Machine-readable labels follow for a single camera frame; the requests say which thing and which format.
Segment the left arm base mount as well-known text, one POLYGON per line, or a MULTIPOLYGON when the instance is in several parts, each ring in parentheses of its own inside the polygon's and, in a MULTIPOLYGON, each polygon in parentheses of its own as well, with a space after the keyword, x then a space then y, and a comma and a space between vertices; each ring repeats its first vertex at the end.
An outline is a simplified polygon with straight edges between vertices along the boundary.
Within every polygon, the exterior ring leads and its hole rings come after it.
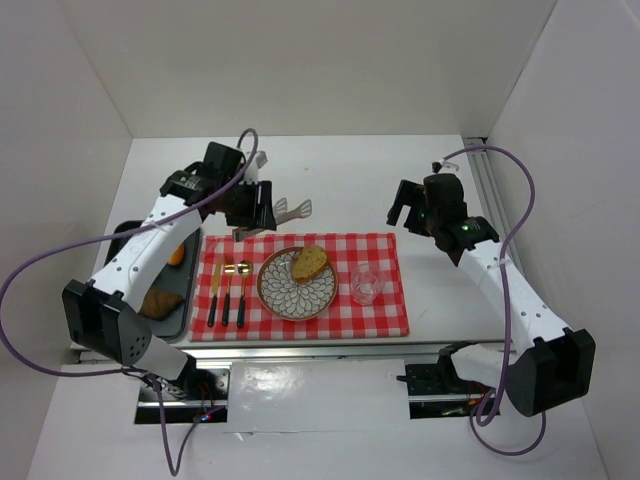
MULTIPOLYGON (((229 365, 203 369, 191 380, 180 383, 160 378, 160 393, 168 425, 222 424, 228 418, 229 365)), ((139 389, 134 423, 159 425, 160 402, 153 386, 143 382, 139 389)))

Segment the sliced herb bread piece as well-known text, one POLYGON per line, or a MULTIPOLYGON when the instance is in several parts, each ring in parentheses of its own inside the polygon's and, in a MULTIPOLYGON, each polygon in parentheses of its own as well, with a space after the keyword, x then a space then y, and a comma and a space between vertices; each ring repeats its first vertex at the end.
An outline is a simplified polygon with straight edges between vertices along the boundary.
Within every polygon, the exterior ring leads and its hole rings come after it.
POLYGON ((292 265, 292 278, 298 283, 305 283, 316 277, 328 264, 328 254, 322 247, 317 245, 303 247, 292 265))

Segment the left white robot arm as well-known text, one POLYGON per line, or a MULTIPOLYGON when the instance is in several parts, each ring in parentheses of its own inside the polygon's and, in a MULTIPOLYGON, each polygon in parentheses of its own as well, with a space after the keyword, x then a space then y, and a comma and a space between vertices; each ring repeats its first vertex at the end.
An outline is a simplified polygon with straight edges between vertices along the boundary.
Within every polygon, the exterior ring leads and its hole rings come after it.
POLYGON ((170 255, 215 212, 224 213, 230 226, 275 229, 271 182, 241 182, 229 189, 199 187, 192 180, 165 186, 140 232, 128 233, 129 240, 112 261, 89 280, 72 280, 64 288, 72 341, 159 377, 182 396, 214 383, 193 356, 155 336, 140 311, 170 255))

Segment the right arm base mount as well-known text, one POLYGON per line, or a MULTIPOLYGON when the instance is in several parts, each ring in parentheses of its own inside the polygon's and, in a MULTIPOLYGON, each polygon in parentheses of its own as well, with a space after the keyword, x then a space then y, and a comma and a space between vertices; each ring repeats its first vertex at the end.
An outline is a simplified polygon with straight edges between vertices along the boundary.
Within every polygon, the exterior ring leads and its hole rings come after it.
POLYGON ((406 386, 411 419, 468 417, 489 388, 462 380, 454 370, 452 355, 472 342, 456 342, 438 352, 435 363, 406 364, 396 380, 406 386))

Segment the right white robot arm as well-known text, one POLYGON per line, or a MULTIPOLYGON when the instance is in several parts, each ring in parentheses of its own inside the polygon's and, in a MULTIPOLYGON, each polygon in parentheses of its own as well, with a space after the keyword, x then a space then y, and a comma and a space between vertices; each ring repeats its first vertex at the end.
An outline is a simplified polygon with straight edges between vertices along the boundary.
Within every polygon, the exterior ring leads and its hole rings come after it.
POLYGON ((400 182, 387 222, 396 225, 402 209, 405 228, 433 238, 483 293, 509 333, 510 358, 477 343, 458 342, 439 352, 442 381, 477 382, 507 396, 525 417, 585 396, 590 387, 596 344, 585 329, 573 330, 547 307, 506 253, 493 226, 471 216, 461 181, 435 174, 422 183, 400 182))

